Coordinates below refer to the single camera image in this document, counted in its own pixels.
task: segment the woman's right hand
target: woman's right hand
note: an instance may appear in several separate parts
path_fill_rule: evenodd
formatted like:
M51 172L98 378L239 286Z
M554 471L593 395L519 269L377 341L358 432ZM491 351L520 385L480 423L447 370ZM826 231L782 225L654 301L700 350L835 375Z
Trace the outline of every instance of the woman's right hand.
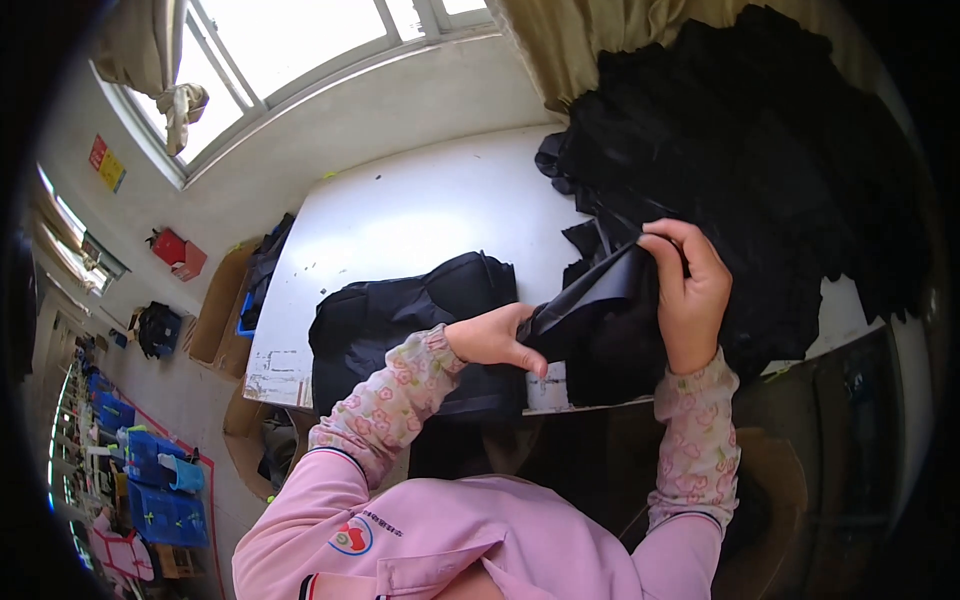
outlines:
M670 371L677 375L697 372L716 354L717 335L730 299L733 276L695 225L660 219L645 223L643 233L636 243L657 260L657 317ZM678 247L686 257L690 277L684 277Z

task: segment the fire extinguisher box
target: fire extinguisher box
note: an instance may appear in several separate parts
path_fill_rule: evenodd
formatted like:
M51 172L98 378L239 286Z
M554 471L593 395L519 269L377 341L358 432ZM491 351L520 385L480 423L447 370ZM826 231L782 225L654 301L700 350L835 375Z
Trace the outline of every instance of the fire extinguisher box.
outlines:
M206 253L197 248L193 242L187 242L184 250L185 259L180 267L174 269L174 277L180 281L189 281L200 274L206 262Z
M170 228L160 232L150 250L171 267L177 268L186 262L186 243Z

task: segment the tied curtain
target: tied curtain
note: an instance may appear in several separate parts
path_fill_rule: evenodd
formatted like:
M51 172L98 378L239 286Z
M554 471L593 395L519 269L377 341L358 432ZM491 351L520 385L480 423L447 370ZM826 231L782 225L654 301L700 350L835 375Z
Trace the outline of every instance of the tied curtain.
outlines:
M209 101L198 84L178 84L187 0L120 0L100 31L97 73L156 101L167 117L169 156L186 147L187 125L196 123Z
M596 89L597 54L669 45L687 19L730 27L747 0L487 0L500 32L515 46L543 105L565 118L567 107ZM760 0L833 43L846 80L876 91L881 63L838 0Z

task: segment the woman's left hand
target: woman's left hand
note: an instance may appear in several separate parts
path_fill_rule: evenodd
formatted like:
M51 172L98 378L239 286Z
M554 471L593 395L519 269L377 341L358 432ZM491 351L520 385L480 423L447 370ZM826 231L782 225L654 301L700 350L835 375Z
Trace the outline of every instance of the woman's left hand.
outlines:
M479 317L444 328L450 349L460 360L481 365L516 365L546 377L546 359L516 340L516 328L534 314L534 307L515 302Z

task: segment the red sign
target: red sign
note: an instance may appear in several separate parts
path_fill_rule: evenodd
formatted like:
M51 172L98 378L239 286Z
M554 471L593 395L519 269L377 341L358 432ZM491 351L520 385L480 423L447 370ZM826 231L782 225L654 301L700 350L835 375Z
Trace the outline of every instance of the red sign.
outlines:
M103 137L100 137L100 134L93 140L93 149L90 150L90 164L93 165L93 168L97 171L100 171L100 165L104 161L104 155L107 153L107 142L104 141Z

